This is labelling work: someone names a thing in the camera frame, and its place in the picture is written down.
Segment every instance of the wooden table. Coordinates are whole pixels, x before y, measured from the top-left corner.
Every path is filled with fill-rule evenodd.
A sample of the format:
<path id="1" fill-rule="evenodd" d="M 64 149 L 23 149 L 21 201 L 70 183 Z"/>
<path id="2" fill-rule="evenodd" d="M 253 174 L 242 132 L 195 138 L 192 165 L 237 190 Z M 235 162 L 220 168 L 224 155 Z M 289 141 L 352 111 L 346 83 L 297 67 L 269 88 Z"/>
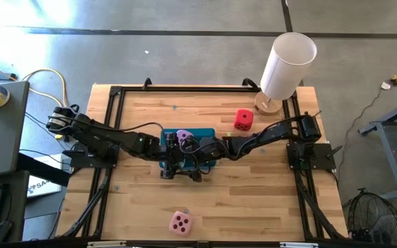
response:
<path id="1" fill-rule="evenodd" d="M 110 87 L 93 85 L 87 110 L 89 117 L 103 122 Z M 319 111 L 313 87 L 299 87 L 297 93 L 302 113 Z M 128 92 L 121 128 L 157 121 L 164 128 L 211 127 L 218 137 L 248 136 L 284 118 L 283 110 L 274 116 L 261 116 L 254 109 L 254 97 L 255 93 Z M 235 113 L 241 108 L 254 113 L 249 132 L 233 128 Z M 320 115 L 317 118 L 323 133 L 319 142 L 325 142 Z M 147 126 L 139 132 L 160 136 L 161 131 L 157 126 Z M 209 175 L 203 175 L 202 183 L 186 176 L 160 179 L 158 163 L 121 152 L 112 175 L 102 239 L 304 240 L 294 175 L 288 169 L 285 155 L 286 143 L 279 141 L 254 149 L 239 161 L 219 160 Z M 92 175 L 93 169 L 81 169 L 70 179 L 57 234 L 67 231 L 86 206 Z M 335 228 L 347 236 L 333 176 L 314 171 L 314 182 L 320 208 Z M 175 211 L 185 209 L 194 217 L 194 224 L 190 235 L 183 238 L 168 231 L 168 225 Z M 307 214 L 315 235 L 313 214 L 310 210 Z M 93 216 L 91 230 L 97 207 Z"/>

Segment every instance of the concrete floor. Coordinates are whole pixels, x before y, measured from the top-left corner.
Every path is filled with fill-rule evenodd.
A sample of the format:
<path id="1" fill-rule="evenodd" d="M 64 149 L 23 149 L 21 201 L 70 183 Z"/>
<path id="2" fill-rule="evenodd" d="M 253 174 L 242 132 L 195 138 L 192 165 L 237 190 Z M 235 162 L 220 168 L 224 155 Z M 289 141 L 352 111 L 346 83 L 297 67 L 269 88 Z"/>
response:
<path id="1" fill-rule="evenodd" d="M 287 0 L 297 32 L 397 33 L 397 0 Z M 79 0 L 0 1 L 0 68 L 23 76 L 53 68 L 67 81 L 68 100 L 85 111 L 93 83 L 194 83 L 239 85 L 261 79 L 274 37 L 161 37 L 25 34 L 5 25 L 106 30 L 215 30 L 284 32 L 279 0 Z M 344 143 L 345 131 L 377 95 L 380 83 L 397 74 L 397 39 L 314 39 L 318 56 L 306 76 L 323 111 L 327 138 Z M 43 72 L 34 89 L 61 99 L 57 76 Z M 30 94 L 27 111 L 42 121 L 55 102 Z M 341 169 L 343 202 L 357 188 L 383 194 L 396 189 L 377 134 L 356 130 L 397 106 L 397 87 L 383 92 L 349 135 Z M 60 147 L 26 121 L 21 147 L 56 154 Z M 341 160 L 337 153 L 337 164 Z M 57 209 L 54 199 L 47 204 Z M 397 200 L 391 200 L 397 207 Z M 26 221 L 25 239 L 45 238 L 54 215 Z"/>

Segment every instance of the electric fan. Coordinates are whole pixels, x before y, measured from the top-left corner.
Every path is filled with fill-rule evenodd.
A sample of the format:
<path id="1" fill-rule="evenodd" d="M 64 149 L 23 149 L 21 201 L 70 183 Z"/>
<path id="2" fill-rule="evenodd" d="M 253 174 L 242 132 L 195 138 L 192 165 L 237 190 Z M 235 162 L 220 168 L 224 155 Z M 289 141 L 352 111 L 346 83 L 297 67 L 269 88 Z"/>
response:
<path id="1" fill-rule="evenodd" d="M 347 227 L 353 240 L 397 246 L 397 210 L 365 189 L 350 200 Z"/>

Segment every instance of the blue tray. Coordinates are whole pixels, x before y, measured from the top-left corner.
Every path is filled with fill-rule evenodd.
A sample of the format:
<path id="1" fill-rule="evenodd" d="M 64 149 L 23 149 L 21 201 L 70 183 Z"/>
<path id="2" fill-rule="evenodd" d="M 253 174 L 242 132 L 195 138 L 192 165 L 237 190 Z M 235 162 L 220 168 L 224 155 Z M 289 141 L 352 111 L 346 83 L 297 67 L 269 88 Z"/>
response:
<path id="1" fill-rule="evenodd" d="M 174 128 L 167 128 L 162 130 L 161 132 L 161 144 L 164 145 L 165 144 L 165 139 L 163 138 L 165 136 L 166 132 L 177 132 L 179 130 L 186 130 L 188 132 L 191 132 L 194 135 L 194 139 L 198 142 L 201 141 L 202 138 L 205 137 L 215 137 L 215 130 L 213 128 L 178 128 L 178 129 L 174 129 Z M 207 163 L 201 163 L 199 165 L 199 167 L 201 169 L 207 170 L 207 168 L 213 167 L 215 166 L 215 164 L 217 164 L 216 161 L 211 161 L 211 162 L 207 162 Z M 164 168 L 165 167 L 165 163 L 164 162 L 159 162 L 159 166 L 160 168 Z M 183 166 L 183 169 L 193 169 L 194 168 L 194 163 L 192 161 L 192 159 L 185 159 L 185 165 Z"/>

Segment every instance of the white lamp shade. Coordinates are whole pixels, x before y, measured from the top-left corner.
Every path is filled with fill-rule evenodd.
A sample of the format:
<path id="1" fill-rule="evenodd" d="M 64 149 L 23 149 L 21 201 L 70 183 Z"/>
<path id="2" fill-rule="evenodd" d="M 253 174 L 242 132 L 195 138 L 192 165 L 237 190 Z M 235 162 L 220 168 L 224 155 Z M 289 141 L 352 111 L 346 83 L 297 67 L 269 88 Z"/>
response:
<path id="1" fill-rule="evenodd" d="M 273 100 L 288 99 L 316 57 L 315 43 L 304 34 L 288 32 L 274 41 L 261 78 L 263 93 Z"/>

